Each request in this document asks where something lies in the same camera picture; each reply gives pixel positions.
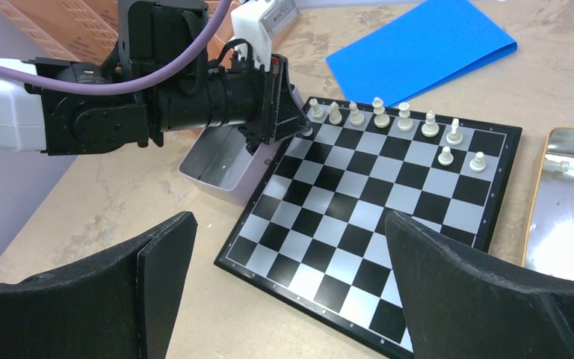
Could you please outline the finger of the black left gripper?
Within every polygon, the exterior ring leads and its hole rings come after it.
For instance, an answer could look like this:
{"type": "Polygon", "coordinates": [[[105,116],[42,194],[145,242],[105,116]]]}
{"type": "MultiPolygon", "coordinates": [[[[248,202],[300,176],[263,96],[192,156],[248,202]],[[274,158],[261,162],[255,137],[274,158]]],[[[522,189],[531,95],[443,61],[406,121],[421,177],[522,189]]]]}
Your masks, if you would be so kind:
{"type": "Polygon", "coordinates": [[[289,78],[288,60],[272,60],[272,139],[283,141],[308,129],[303,100],[289,78]]]}

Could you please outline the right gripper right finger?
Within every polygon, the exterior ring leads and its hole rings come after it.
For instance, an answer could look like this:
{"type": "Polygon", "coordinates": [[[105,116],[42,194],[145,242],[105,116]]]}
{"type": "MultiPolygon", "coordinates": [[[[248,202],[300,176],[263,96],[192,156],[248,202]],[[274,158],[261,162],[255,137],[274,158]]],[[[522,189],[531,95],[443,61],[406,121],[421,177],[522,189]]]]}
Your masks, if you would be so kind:
{"type": "Polygon", "coordinates": [[[574,280],[493,257],[396,210],[385,234],[416,358],[574,358],[574,280]]]}

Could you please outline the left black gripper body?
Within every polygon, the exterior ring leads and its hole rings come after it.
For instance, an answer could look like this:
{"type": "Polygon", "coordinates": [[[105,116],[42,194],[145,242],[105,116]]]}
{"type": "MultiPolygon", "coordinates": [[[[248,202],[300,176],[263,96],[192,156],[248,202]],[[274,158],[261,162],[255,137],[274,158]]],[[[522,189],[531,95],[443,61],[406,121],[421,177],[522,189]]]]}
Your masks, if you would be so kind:
{"type": "Polygon", "coordinates": [[[238,127],[245,138],[245,149],[255,154],[262,144],[281,141],[286,136],[284,120],[280,119],[281,93],[283,87],[284,58],[271,54],[269,65],[260,70],[249,70],[253,76],[253,99],[250,119],[238,127]]]}

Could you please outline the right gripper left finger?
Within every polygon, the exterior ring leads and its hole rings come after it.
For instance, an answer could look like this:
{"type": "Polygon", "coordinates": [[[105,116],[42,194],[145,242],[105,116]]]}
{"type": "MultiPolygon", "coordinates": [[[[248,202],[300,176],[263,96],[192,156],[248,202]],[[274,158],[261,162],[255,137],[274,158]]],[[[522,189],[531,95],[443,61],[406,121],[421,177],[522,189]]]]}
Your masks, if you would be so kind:
{"type": "Polygon", "coordinates": [[[146,232],[18,283],[0,283],[0,358],[165,358],[197,220],[146,232]]]}

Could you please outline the white pawn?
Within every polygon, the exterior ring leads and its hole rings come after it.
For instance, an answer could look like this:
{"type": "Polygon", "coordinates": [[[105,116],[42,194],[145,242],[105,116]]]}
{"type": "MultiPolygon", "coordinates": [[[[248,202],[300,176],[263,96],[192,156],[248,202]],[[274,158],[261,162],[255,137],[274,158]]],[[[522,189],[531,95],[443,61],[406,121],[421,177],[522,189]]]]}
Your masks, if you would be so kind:
{"type": "Polygon", "coordinates": [[[477,173],[484,171],[486,166],[485,154],[482,151],[476,152],[469,163],[470,169],[477,173]]]}
{"type": "Polygon", "coordinates": [[[440,154],[437,157],[437,161],[440,165],[447,167],[454,162],[454,155],[451,152],[450,147],[443,147],[440,154]]]}
{"type": "Polygon", "coordinates": [[[302,135],[303,137],[309,137],[309,136],[311,136],[311,135],[313,134],[313,132],[314,132],[314,129],[313,129],[312,127],[309,127],[306,131],[303,131],[303,132],[301,133],[301,135],[302,135]]]}

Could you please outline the white rook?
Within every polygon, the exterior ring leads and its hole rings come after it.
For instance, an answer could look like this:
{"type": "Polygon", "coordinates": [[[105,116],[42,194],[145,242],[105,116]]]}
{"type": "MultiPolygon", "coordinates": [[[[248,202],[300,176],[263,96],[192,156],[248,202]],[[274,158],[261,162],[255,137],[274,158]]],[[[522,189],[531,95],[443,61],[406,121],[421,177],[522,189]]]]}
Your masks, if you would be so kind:
{"type": "Polygon", "coordinates": [[[325,116],[324,109],[319,105],[319,102],[316,98],[311,98],[309,100],[309,108],[311,111],[311,115],[314,119],[320,120],[323,119],[325,116]]]}

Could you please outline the white queen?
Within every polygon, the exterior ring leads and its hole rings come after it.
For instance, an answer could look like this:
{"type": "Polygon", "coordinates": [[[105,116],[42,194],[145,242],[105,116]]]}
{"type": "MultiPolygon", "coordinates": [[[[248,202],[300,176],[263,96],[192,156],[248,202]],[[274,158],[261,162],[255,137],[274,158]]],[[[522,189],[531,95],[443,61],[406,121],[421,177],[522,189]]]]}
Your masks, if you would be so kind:
{"type": "Polygon", "coordinates": [[[408,102],[398,104],[397,126],[402,132],[409,132],[414,126],[413,119],[410,117],[410,104],[408,102]]]}

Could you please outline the white bishop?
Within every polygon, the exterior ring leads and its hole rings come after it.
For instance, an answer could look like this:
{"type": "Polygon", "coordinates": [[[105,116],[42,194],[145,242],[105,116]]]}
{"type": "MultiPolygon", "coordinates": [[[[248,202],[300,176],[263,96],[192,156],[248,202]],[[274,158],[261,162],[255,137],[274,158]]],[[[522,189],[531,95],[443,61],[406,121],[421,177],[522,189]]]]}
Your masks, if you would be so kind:
{"type": "Polygon", "coordinates": [[[425,121],[422,124],[421,131],[426,138],[433,138],[439,134],[439,125],[436,123],[436,115],[433,111],[425,114],[425,121]]]}
{"type": "Polygon", "coordinates": [[[349,114],[349,122],[351,123],[352,126],[361,126],[364,121],[365,121],[365,117],[363,115],[363,113],[359,110],[357,104],[353,101],[351,101],[349,103],[349,110],[350,110],[350,114],[349,114]]]}

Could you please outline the white knight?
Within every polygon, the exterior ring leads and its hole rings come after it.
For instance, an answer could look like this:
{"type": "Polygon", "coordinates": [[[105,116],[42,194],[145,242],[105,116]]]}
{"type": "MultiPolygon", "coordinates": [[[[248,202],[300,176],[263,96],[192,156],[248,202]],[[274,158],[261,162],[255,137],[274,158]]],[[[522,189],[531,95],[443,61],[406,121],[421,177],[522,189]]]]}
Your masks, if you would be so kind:
{"type": "Polygon", "coordinates": [[[451,122],[449,133],[446,136],[446,141],[451,146],[457,146],[463,141],[463,134],[460,131],[460,119],[454,118],[451,122]]]}

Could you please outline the white king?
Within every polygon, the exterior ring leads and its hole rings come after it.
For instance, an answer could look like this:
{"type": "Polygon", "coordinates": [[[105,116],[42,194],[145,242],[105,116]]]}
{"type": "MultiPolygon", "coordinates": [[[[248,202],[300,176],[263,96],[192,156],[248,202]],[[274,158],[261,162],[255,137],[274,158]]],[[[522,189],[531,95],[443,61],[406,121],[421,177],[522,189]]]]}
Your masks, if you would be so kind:
{"type": "Polygon", "coordinates": [[[371,105],[374,113],[374,125],[380,129],[386,128],[390,124],[390,117],[386,113],[383,100],[380,97],[375,97],[371,105]]]}

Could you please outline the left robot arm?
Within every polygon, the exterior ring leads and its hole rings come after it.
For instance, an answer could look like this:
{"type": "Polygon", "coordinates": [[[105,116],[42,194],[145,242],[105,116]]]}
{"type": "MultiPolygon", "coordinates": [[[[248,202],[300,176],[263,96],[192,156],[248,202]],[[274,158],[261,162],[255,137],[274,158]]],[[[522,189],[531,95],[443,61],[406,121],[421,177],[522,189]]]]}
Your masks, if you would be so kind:
{"type": "Polygon", "coordinates": [[[286,57],[228,1],[121,1],[101,64],[0,58],[0,150],[49,156],[162,147],[166,132],[234,126],[254,153],[310,135],[286,57]]]}

